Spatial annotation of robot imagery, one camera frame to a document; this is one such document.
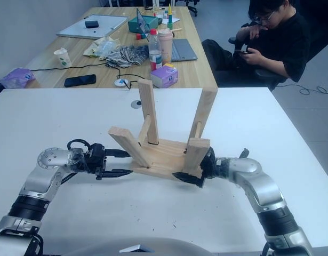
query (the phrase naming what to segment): red bottle cap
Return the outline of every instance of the red bottle cap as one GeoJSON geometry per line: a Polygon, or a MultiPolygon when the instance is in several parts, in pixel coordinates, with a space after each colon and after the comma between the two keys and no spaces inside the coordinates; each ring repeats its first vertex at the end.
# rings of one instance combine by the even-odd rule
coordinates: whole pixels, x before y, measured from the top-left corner
{"type": "Polygon", "coordinates": [[[151,35],[157,35],[157,30],[155,28],[151,28],[151,35]]]}

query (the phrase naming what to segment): glasses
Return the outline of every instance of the glasses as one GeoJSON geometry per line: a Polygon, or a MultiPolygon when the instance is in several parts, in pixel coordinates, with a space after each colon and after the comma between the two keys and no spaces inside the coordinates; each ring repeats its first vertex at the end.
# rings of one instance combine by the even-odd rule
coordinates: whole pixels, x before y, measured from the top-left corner
{"type": "Polygon", "coordinates": [[[272,12],[267,18],[260,18],[260,17],[256,16],[255,21],[258,23],[262,23],[263,21],[269,22],[270,18],[273,16],[274,13],[275,13],[275,11],[272,12]]]}

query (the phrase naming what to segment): striped cloth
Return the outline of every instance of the striped cloth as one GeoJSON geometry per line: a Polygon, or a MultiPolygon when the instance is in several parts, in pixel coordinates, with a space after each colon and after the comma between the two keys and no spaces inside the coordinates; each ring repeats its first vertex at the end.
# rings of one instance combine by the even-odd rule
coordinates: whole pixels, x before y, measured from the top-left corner
{"type": "Polygon", "coordinates": [[[106,58],[106,65],[111,68],[127,68],[133,64],[141,65],[149,57],[148,45],[134,47],[120,46],[112,50],[106,58]]]}

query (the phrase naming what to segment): hand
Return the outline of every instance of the hand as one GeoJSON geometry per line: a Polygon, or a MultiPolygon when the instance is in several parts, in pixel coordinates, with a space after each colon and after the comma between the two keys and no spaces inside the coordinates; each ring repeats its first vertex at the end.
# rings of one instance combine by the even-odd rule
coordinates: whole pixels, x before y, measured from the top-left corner
{"type": "Polygon", "coordinates": [[[249,30],[250,40],[253,40],[255,38],[259,38],[261,30],[268,30],[268,28],[266,28],[264,26],[261,26],[261,25],[254,25],[254,26],[250,26],[250,27],[247,27],[247,28],[249,30]]]}
{"type": "Polygon", "coordinates": [[[249,54],[239,54],[249,65],[260,65],[264,58],[260,51],[248,48],[249,54]]]}

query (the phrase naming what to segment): teal box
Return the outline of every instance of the teal box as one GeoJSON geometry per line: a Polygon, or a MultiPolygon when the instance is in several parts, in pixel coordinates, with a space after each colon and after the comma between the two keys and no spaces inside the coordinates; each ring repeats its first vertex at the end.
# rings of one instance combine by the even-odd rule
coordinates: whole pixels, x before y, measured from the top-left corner
{"type": "MultiPolygon", "coordinates": [[[[149,29],[157,28],[159,26],[158,17],[143,16],[143,18],[145,19],[145,22],[148,24],[149,29]]],[[[137,17],[135,17],[134,19],[132,19],[128,22],[128,29],[130,30],[130,32],[133,32],[133,33],[140,33],[140,34],[142,33],[142,31],[138,25],[137,17]]]]}

